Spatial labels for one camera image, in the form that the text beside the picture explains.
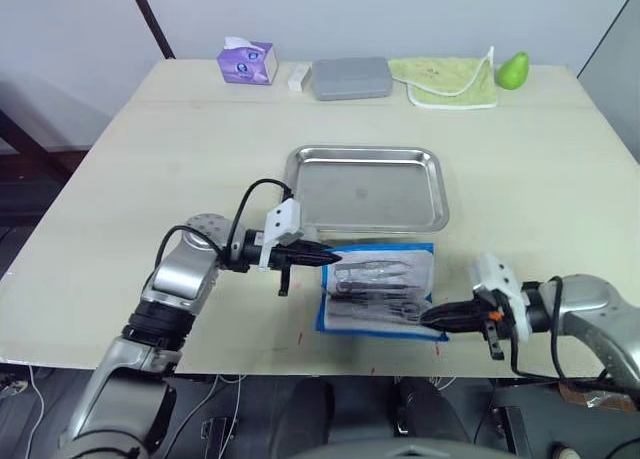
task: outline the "purple tissue box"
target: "purple tissue box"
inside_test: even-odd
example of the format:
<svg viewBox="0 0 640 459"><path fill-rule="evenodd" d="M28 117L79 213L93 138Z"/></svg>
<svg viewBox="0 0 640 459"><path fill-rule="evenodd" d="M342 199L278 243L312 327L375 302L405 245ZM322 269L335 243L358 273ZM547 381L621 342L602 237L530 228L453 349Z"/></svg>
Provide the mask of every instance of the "purple tissue box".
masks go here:
<svg viewBox="0 0 640 459"><path fill-rule="evenodd" d="M223 49L218 54L220 72L226 82L269 85L278 70L273 44L253 42L253 47Z"/></svg>

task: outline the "gray floor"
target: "gray floor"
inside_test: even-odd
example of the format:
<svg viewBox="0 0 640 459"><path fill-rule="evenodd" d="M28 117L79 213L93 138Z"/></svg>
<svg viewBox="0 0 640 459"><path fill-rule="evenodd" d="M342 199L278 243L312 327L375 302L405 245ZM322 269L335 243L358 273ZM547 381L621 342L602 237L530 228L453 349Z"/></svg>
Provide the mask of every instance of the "gray floor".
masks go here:
<svg viewBox="0 0 640 459"><path fill-rule="evenodd" d="M0 227L0 277L33 232L33 227Z"/></svg>
<svg viewBox="0 0 640 459"><path fill-rule="evenodd" d="M86 371L56 370L38 378L46 401L45 418L34 439L32 459L51 457L64 430L75 401L89 374ZM330 442L392 437L387 420L387 394L391 378L329 377L336 394L336 414ZM283 404L300 377L253 376L242 384L237 434L230 442L226 458L264 458L270 433ZM189 410L206 395L210 384L173 379L178 401L168 437ZM458 379L445 395L455 406L470 436L484 413L491 386L484 379ZM557 443L574 447L584 459L602 459L616 444L640 435L640 414L587 410L567 404L553 389L519 386L500 389L498 405L516 405L523 412L533 458L550 457ZM202 422L210 417L231 416L236 386L226 386L182 431L170 458L203 458L205 441L200 437ZM0 402L0 457L24 457L28 431L38 414L32 390ZM483 424L479 444L506 449L490 416ZM154 455L162 457L164 447ZM638 457L638 447L630 447L617 458Z"/></svg>

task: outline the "gray box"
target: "gray box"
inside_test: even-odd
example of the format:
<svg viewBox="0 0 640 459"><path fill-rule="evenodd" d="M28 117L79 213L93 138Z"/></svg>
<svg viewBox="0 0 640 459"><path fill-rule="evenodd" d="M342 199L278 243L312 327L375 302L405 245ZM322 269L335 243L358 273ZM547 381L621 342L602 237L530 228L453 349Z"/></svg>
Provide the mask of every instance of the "gray box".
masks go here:
<svg viewBox="0 0 640 459"><path fill-rule="evenodd" d="M311 88L319 101L384 97L392 87L384 57L323 59L311 66Z"/></svg>

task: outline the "stainless steel tray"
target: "stainless steel tray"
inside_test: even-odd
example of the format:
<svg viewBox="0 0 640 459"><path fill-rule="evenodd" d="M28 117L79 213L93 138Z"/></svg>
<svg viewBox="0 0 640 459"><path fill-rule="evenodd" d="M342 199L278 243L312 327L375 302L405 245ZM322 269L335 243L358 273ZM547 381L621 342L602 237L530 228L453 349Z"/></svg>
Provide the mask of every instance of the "stainless steel tray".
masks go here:
<svg viewBox="0 0 640 459"><path fill-rule="evenodd" d="M429 233L449 220L440 163L424 149L303 146L285 182L318 231Z"/></svg>

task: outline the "light green cloth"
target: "light green cloth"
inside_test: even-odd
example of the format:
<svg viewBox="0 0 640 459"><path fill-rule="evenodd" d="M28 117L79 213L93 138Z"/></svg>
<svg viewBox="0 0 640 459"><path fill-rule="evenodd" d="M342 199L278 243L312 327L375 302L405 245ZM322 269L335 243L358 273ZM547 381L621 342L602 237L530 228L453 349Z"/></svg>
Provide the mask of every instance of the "light green cloth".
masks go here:
<svg viewBox="0 0 640 459"><path fill-rule="evenodd" d="M389 61L391 75L407 84L409 100L430 109L495 107L493 48L482 59L413 57Z"/></svg>

